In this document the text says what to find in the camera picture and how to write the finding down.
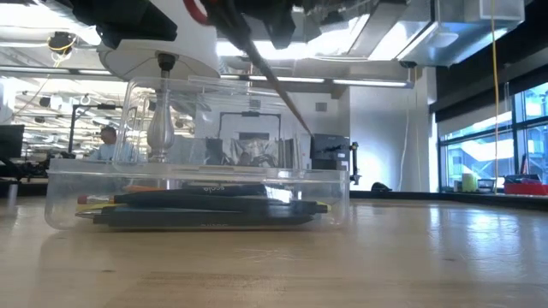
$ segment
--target white pillar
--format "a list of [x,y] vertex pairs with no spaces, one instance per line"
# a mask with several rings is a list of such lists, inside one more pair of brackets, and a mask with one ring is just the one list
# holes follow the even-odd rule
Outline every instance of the white pillar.
[[15,89],[10,80],[0,79],[0,125],[9,125],[15,108]]

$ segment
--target person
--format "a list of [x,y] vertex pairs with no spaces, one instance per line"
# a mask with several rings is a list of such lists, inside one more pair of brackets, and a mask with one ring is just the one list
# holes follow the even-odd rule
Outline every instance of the person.
[[[101,140],[103,140],[104,143],[88,159],[100,161],[112,160],[116,148],[116,130],[113,127],[104,127],[101,129]],[[122,154],[124,160],[129,160],[131,152],[131,145],[123,146]]]

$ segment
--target window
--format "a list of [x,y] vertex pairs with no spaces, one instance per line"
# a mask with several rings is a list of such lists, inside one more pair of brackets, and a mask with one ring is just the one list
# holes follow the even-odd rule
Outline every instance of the window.
[[[498,174],[514,174],[514,140],[512,133],[498,136]],[[473,174],[477,179],[495,178],[495,136],[486,136],[447,145],[447,186],[462,180],[462,174]]]
[[525,169],[530,175],[548,184],[548,83],[518,93],[510,100],[511,108],[483,121],[482,116],[493,110],[465,116],[461,122],[474,123],[453,133],[445,133],[440,142],[440,172],[444,187],[454,186],[463,174],[478,179],[495,178],[495,124],[499,135],[497,161],[499,177],[513,175]]
[[[481,133],[490,129],[495,129],[497,118],[493,116],[484,121],[474,123],[472,126],[465,127],[453,133],[446,134],[444,140],[467,136],[472,133]],[[505,127],[512,124],[512,111],[504,112],[498,116],[498,126]]]
[[538,119],[543,116],[548,116],[546,108],[546,95],[548,95],[548,82],[544,85],[536,86],[532,89],[524,91],[521,94],[525,104],[525,120]]
[[548,126],[530,127],[521,131],[527,137],[525,151],[527,153],[527,172],[539,175],[544,183],[548,183]]

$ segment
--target wooden tabletop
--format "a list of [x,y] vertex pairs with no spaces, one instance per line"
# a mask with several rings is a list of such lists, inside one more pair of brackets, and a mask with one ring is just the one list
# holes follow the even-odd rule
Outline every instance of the wooden tabletop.
[[548,216],[354,202],[338,232],[59,232],[0,206],[0,307],[546,307]]

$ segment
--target yellow cable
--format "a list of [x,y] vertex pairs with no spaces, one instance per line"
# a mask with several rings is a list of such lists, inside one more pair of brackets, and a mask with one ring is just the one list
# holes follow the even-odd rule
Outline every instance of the yellow cable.
[[[49,44],[49,43],[50,43],[50,40],[51,40],[51,38],[48,38],[46,42]],[[74,45],[75,42],[76,42],[76,38],[74,38],[74,39],[72,40],[72,42],[70,42],[70,43],[67,44],[67,45],[64,45],[63,47],[51,48],[51,47],[48,45],[48,48],[50,48],[50,50],[54,50],[54,51],[66,50],[66,49],[72,47],[72,45]]]
[[493,40],[493,79],[495,82],[495,182],[498,180],[498,68],[497,68],[497,41],[495,37],[495,0],[491,0],[491,37]]

